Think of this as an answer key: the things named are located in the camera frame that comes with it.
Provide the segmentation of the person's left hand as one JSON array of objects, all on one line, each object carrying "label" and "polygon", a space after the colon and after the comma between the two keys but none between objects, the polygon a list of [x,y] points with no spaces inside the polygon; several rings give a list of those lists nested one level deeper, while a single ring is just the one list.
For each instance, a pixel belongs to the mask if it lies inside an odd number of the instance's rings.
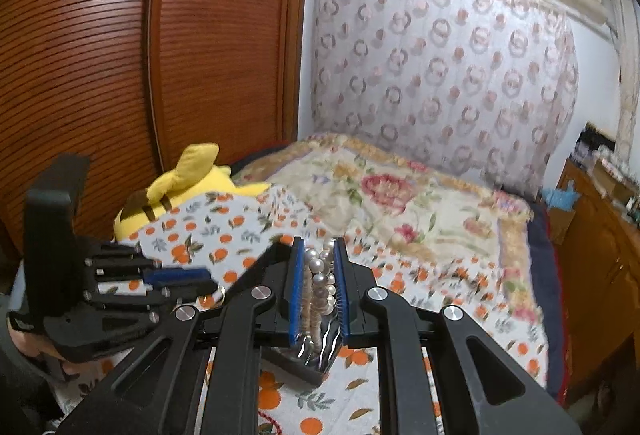
[{"label": "person's left hand", "polygon": [[44,356],[55,359],[62,365],[62,371],[65,375],[73,377],[90,370],[99,370],[102,375],[109,374],[116,365],[117,361],[113,357],[96,359],[88,361],[88,363],[71,363],[56,350],[47,337],[39,334],[26,333],[14,330],[8,323],[9,337],[17,350],[28,358],[42,359]]}]

